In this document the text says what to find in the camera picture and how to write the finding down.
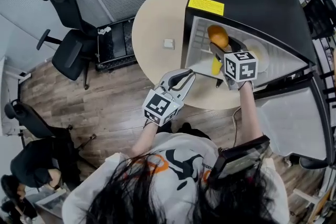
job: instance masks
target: table top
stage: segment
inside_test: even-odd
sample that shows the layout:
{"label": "table top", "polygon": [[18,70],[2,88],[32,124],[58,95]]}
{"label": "table top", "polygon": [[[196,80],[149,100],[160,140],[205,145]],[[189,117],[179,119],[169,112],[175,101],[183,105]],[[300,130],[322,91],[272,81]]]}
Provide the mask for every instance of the table top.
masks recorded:
{"label": "table top", "polygon": [[[146,0],[139,9],[132,29],[135,57],[146,76],[157,84],[162,76],[181,68],[184,14],[188,0]],[[165,38],[174,39],[175,49],[163,48]],[[184,103],[201,109],[224,110],[240,105],[239,93],[223,82],[196,75]]]}

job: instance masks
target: cable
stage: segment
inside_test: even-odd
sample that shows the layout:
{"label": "cable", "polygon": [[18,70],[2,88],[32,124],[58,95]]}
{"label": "cable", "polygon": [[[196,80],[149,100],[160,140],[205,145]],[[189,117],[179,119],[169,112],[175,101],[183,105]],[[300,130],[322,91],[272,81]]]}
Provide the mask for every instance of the cable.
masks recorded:
{"label": "cable", "polygon": [[236,111],[235,111],[235,112],[233,113],[233,115],[232,115],[233,125],[234,125],[234,127],[235,127],[235,141],[234,141],[234,143],[233,143],[233,147],[236,146],[236,142],[237,142],[237,132],[238,132],[238,129],[237,129],[237,121],[236,121],[235,115],[237,114],[237,112],[238,112],[239,110],[241,110],[241,106],[238,107],[238,108],[236,109]]}

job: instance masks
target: office chair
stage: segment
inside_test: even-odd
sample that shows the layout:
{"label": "office chair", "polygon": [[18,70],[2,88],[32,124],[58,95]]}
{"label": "office chair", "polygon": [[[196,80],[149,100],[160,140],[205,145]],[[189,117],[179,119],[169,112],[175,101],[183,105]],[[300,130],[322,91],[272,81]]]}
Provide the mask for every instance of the office chair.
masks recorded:
{"label": "office chair", "polygon": [[9,119],[16,118],[19,123],[25,126],[34,136],[37,138],[47,138],[47,137],[56,137],[68,139],[68,149],[70,156],[73,156],[74,159],[69,160],[72,162],[81,161],[93,169],[97,169],[96,166],[88,162],[86,159],[79,155],[79,152],[84,149],[84,147],[97,136],[93,134],[86,142],[82,143],[79,147],[74,147],[73,142],[70,136],[70,130],[72,126],[69,125],[67,128],[59,128],[48,125],[40,115],[30,106],[24,103],[19,102],[18,100],[13,100],[10,103],[7,103],[4,108],[5,114]]}
{"label": "office chair", "polygon": [[44,0],[50,1],[62,24],[65,27],[73,28],[63,40],[49,37],[47,29],[37,44],[39,50],[44,41],[59,44],[52,64],[64,76],[71,80],[77,80],[83,70],[84,88],[87,90],[87,75],[89,63],[94,60],[97,52],[97,29],[84,21],[76,0]]}

